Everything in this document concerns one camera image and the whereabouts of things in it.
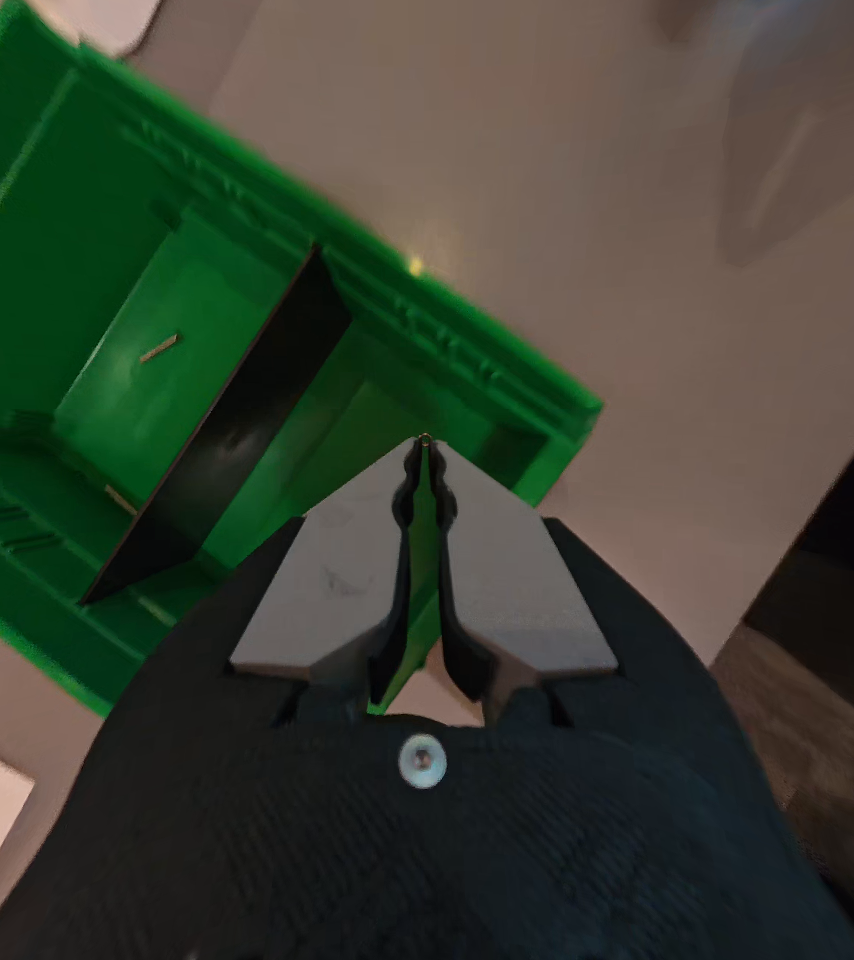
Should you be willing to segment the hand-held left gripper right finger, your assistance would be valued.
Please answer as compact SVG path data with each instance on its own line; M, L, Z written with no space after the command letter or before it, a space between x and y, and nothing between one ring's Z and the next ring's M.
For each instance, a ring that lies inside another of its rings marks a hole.
M444 667L493 726L517 690L619 662L544 518L447 442L428 447Z

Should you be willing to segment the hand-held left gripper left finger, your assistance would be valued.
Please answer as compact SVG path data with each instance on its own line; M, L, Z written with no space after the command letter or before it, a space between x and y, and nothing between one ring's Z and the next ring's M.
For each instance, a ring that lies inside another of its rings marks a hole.
M235 671L384 701L407 645L422 453L420 438L402 441L303 515Z

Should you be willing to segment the green plastic bin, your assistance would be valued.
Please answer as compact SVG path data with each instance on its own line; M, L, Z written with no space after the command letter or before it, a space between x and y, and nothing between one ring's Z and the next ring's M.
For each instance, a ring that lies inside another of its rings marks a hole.
M349 330L194 558L80 606L315 241ZM402 441L432 434L536 506L602 410L225 131L1 5L0 637L95 714L257 546Z

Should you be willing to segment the grey desk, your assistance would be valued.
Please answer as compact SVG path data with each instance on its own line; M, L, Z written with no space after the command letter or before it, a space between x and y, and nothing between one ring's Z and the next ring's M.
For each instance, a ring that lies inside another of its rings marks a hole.
M854 958L703 664L854 450L854 2L695 9L267 2L202 114L32 9L601 400L527 504L619 668L485 723L423 448L384 701L233 669L303 516L406 438L145 658L0 958Z

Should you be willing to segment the black bin divider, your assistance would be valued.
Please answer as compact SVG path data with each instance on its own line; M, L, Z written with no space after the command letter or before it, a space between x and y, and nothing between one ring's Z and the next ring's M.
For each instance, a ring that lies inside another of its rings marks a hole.
M314 241L79 606L195 558L351 324Z

